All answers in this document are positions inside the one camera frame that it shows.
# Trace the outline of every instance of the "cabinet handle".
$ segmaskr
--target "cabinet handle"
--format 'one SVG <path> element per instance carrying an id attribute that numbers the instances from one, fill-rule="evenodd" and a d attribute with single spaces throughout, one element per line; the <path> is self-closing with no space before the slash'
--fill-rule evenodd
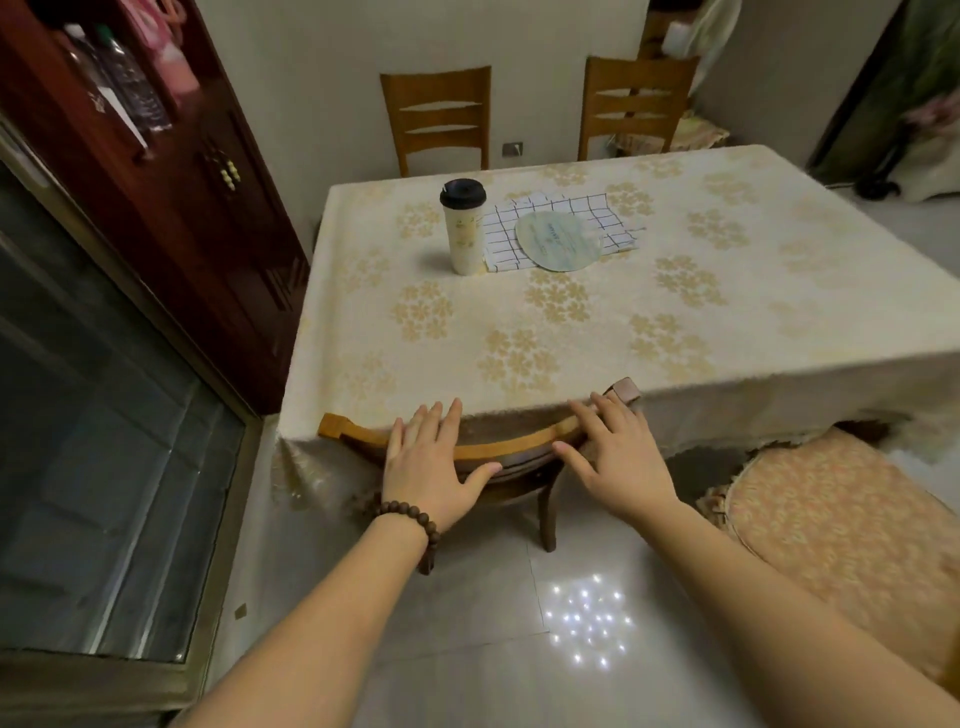
<path id="1" fill-rule="evenodd" d="M 230 192 L 236 192 L 236 185 L 233 183 L 233 180 L 230 178 L 230 174 L 226 169 L 220 170 L 220 177 L 223 178 L 224 184 L 229 188 Z"/>
<path id="2" fill-rule="evenodd" d="M 233 177 L 233 181 L 239 184 L 240 173 L 237 171 L 236 165 L 233 164 L 232 159 L 227 159 L 227 169 L 230 171 L 230 176 Z"/>

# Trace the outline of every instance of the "white wall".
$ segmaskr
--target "white wall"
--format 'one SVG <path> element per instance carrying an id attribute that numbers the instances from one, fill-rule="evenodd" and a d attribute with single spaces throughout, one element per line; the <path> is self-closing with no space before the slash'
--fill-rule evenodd
<path id="1" fill-rule="evenodd" d="M 743 0 L 697 108 L 805 166 L 900 0 Z"/>
<path id="2" fill-rule="evenodd" d="M 647 0 L 198 0 L 301 244 L 327 189 L 398 176 L 380 73 L 493 66 L 491 166 L 571 161 L 587 55 L 636 57 Z M 520 159 L 504 142 L 523 141 Z M 410 157 L 411 174 L 480 166 Z"/>

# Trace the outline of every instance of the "hand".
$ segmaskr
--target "hand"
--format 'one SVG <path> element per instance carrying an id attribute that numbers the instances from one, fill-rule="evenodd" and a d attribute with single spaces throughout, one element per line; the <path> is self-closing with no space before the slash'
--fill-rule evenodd
<path id="1" fill-rule="evenodd" d="M 584 481 L 590 494 L 622 521 L 635 524 L 663 505 L 679 503 L 673 479 L 643 415 L 610 392 L 590 395 L 603 421 L 577 401 L 570 406 L 597 446 L 596 470 L 576 448 L 556 442 L 554 451 Z"/>
<path id="2" fill-rule="evenodd" d="M 461 484 L 453 469 L 453 448 L 460 434 L 463 405 L 454 400 L 443 424 L 444 406 L 437 402 L 427 411 L 421 404 L 407 426 L 396 419 L 387 446 L 383 473 L 383 500 L 416 505 L 444 533 L 467 514 L 487 481 L 503 468 L 486 463 Z"/>

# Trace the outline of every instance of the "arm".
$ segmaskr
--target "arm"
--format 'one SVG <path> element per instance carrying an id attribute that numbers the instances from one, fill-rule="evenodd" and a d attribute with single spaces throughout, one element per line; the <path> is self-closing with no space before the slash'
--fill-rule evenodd
<path id="1" fill-rule="evenodd" d="M 677 500 L 641 415 L 615 394 L 592 398 L 603 421 L 571 405 L 597 444 L 596 470 L 570 446 L 557 453 L 676 573 L 768 724 L 960 725 L 960 704 L 936 684 Z"/>
<path id="2" fill-rule="evenodd" d="M 499 463 L 461 485 L 453 469 L 461 404 L 421 406 L 387 447 L 383 499 L 416 505 L 443 533 L 473 507 Z M 349 725 L 373 651 L 427 545 L 413 519 L 375 519 L 343 561 L 186 717 L 184 728 Z"/>

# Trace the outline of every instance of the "dining table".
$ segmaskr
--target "dining table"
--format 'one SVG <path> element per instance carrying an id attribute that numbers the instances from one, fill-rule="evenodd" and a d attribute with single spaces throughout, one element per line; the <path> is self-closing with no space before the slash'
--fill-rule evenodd
<path id="1" fill-rule="evenodd" d="M 636 245 L 581 270 L 462 277 L 444 182 L 487 206 L 601 196 Z M 509 435 L 630 377 L 665 456 L 889 425 L 960 432 L 960 280 L 758 145 L 333 186 L 274 443 L 275 488 L 347 518 L 379 469 L 318 438 L 459 397 Z"/>

